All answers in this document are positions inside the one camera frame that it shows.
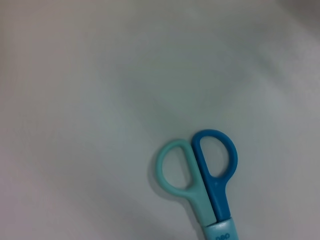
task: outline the scissors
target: scissors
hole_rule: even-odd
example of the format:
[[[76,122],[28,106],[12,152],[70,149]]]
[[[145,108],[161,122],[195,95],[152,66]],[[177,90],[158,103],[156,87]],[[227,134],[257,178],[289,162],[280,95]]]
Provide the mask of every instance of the scissors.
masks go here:
[[[228,166],[219,177],[214,177],[209,173],[200,146],[203,137],[218,139],[228,152]],[[170,150],[177,147],[182,148],[192,176],[192,184],[187,189],[172,186],[163,173],[165,156]],[[231,139],[218,130],[206,129],[193,136],[191,145],[183,139],[166,144],[157,155],[155,175],[159,185],[165,191],[189,201],[207,240],[239,240],[226,196],[227,182],[235,173],[237,164],[238,154]]]

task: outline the light blue handle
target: light blue handle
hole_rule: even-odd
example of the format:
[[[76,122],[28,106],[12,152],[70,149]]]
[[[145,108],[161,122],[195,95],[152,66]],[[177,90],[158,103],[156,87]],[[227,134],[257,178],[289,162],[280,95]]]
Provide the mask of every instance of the light blue handle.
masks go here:
[[[229,163],[225,172],[220,177],[212,176],[208,170],[206,160],[200,146],[200,141],[204,137],[213,137],[218,139],[222,142],[228,152]],[[226,184],[237,168],[238,155],[236,147],[227,135],[223,132],[212,129],[197,132],[193,136],[191,144],[215,217],[218,222],[228,220],[231,217],[231,214],[226,196]]]
[[[182,148],[192,176],[192,185],[187,189],[179,189],[172,186],[164,177],[163,163],[165,156],[171,149],[176,147]],[[160,150],[156,158],[155,175],[158,183],[165,191],[172,195],[188,199],[201,226],[209,226],[217,221],[194,152],[186,140],[179,139],[169,142]]]
[[[232,218],[203,228],[206,240],[239,240]]]

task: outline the child safety scissors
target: child safety scissors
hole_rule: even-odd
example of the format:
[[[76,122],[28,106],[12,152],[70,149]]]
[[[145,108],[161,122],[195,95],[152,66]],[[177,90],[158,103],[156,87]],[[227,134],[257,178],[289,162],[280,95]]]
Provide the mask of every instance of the child safety scissors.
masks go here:
[[[222,176],[214,177],[209,173],[200,146],[200,140],[203,137],[218,139],[228,152],[229,163]],[[192,176],[192,184],[187,189],[172,186],[167,182],[163,173],[165,156],[170,150],[177,147],[182,148]],[[183,139],[166,144],[158,153],[155,175],[165,191],[186,198],[190,202],[207,240],[239,240],[226,196],[226,184],[235,173],[237,164],[237,150],[231,139],[218,130],[207,129],[197,132],[191,140],[191,145]]]

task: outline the printed logo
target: printed logo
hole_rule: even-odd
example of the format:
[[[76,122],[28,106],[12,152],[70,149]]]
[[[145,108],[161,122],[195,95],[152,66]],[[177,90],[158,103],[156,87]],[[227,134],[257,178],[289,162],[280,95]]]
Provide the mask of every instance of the printed logo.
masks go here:
[[[215,240],[227,240],[228,238],[230,238],[230,234],[226,233],[225,235],[217,236]]]

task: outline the dark blue handle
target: dark blue handle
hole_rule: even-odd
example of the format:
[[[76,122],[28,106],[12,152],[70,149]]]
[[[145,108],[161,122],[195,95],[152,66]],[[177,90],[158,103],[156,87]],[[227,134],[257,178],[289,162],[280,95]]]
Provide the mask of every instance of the dark blue handle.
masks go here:
[[[220,177],[212,176],[208,170],[206,160],[200,146],[200,140],[203,137],[213,137],[218,139],[225,146],[228,152],[229,163],[225,172]],[[217,222],[228,220],[231,217],[231,214],[226,196],[226,184],[237,168],[238,155],[236,147],[227,135],[218,130],[212,129],[197,132],[192,138],[191,145]]]

